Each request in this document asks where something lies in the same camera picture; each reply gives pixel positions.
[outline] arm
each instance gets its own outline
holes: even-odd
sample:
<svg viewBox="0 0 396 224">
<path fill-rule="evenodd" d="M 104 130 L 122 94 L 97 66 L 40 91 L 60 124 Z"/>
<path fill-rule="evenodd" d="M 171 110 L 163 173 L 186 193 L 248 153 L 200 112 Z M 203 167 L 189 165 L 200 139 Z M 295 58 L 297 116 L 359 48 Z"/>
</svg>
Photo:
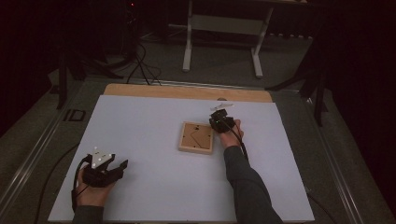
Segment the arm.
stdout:
<svg viewBox="0 0 396 224">
<path fill-rule="evenodd" d="M 77 197 L 77 208 L 73 218 L 73 224 L 101 224 L 103 223 L 103 213 L 106 199 L 115 183 L 105 188 L 88 187 L 82 182 L 81 169 L 78 173 L 78 187 L 77 192 L 80 194 Z"/>
<path fill-rule="evenodd" d="M 240 120 L 235 121 L 238 133 Z M 238 223 L 283 223 L 271 205 L 271 199 L 262 178 L 245 159 L 240 143 L 231 132 L 221 133 L 225 148 L 224 160 L 227 180 L 233 187 L 233 200 Z"/>
</svg>

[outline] white metal frame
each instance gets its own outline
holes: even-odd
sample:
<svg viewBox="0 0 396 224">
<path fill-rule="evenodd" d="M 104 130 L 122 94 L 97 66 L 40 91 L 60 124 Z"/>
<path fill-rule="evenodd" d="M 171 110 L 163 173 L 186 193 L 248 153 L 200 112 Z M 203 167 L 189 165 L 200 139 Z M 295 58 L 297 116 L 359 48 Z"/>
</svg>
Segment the white metal frame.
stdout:
<svg viewBox="0 0 396 224">
<path fill-rule="evenodd" d="M 184 52 L 183 72 L 190 71 L 192 51 L 191 33 L 192 29 L 194 29 L 244 35 L 257 35 L 259 37 L 259 41 L 256 47 L 251 49 L 251 56 L 256 77 L 262 78 L 262 65 L 260 63 L 259 52 L 260 48 L 262 47 L 262 41 L 264 40 L 273 10 L 273 7 L 268 9 L 264 21 L 196 15 L 192 14 L 192 0 L 190 0 L 189 17 L 187 20 L 187 44 L 186 50 Z"/>
</svg>

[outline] hand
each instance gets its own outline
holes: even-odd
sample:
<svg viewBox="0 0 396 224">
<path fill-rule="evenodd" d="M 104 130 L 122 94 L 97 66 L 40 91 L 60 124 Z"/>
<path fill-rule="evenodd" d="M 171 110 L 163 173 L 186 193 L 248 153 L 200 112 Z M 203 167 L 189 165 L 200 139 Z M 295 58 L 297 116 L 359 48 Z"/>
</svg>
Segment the hand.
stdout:
<svg viewBox="0 0 396 224">
<path fill-rule="evenodd" d="M 79 205 L 92 205 L 92 206 L 100 206 L 104 207 L 107 196 L 110 191 L 113 189 L 116 183 L 112 183 L 105 188 L 94 188 L 88 187 L 86 184 L 82 182 L 82 174 L 84 173 L 84 168 L 79 170 L 78 172 L 78 187 L 77 187 L 77 206 Z"/>
<path fill-rule="evenodd" d="M 235 125 L 233 126 L 233 131 L 236 134 L 239 134 L 239 137 L 242 139 L 242 137 L 244 136 L 244 132 L 242 132 L 241 130 L 241 120 L 240 119 L 236 119 L 235 120 Z M 239 140 L 236 138 L 235 134 L 233 134 L 233 132 L 228 131 L 227 133 L 221 133 L 219 135 L 220 137 L 220 141 L 222 146 L 225 148 L 227 147 L 233 147 L 233 146 L 241 146 L 241 143 L 239 142 Z"/>
</svg>

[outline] table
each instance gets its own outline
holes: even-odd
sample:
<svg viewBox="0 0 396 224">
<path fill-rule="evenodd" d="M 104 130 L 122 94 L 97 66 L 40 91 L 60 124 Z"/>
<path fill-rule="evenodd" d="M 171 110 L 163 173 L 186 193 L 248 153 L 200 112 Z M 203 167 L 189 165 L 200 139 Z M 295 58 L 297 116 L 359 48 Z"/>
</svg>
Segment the table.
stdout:
<svg viewBox="0 0 396 224">
<path fill-rule="evenodd" d="M 189 12 L 187 19 L 187 44 L 184 52 L 183 71 L 190 71 L 191 64 L 191 34 L 192 30 L 205 30 L 214 32 L 224 32 L 243 35 L 257 35 L 258 42 L 256 47 L 251 49 L 251 57 L 254 65 L 254 71 L 257 78 L 262 78 L 262 65 L 260 63 L 259 52 L 262 47 L 262 41 L 265 38 L 271 15 L 274 11 L 274 3 L 288 3 L 288 4 L 306 4 L 305 0 L 261 0 L 257 2 L 271 3 L 267 9 L 265 19 L 263 21 L 246 20 L 237 18 L 224 18 L 207 15 L 197 15 L 192 12 L 192 0 L 189 1 Z"/>
<path fill-rule="evenodd" d="M 313 220 L 286 133 L 268 92 L 111 84 L 93 111 L 49 221 L 68 222 L 73 217 L 70 186 L 74 169 L 83 155 L 97 146 L 112 148 L 109 153 L 116 154 L 115 163 L 130 160 L 124 178 L 108 198 L 105 220 L 235 222 L 233 190 L 225 179 L 219 140 L 215 138 L 210 156 L 177 150 L 180 122 L 207 122 L 208 108 L 218 104 L 218 98 L 233 100 L 235 106 L 227 110 L 242 119 L 250 164 L 268 183 L 273 207 L 281 218 L 285 222 Z M 248 102 L 235 101 L 242 99 Z M 249 121 L 249 115 L 266 118 L 266 114 L 274 116 Z M 262 125 L 267 128 L 253 132 Z M 268 143 L 255 147 L 262 141 Z"/>
</svg>

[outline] small wooden box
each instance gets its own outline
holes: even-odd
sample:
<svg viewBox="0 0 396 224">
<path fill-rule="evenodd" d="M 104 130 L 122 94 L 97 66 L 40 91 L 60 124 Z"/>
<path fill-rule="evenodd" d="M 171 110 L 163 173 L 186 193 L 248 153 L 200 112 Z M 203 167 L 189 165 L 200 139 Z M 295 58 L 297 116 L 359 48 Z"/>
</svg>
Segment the small wooden box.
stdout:
<svg viewBox="0 0 396 224">
<path fill-rule="evenodd" d="M 212 154 L 213 134 L 213 129 L 209 124 L 183 122 L 178 149 L 180 151 Z"/>
</svg>

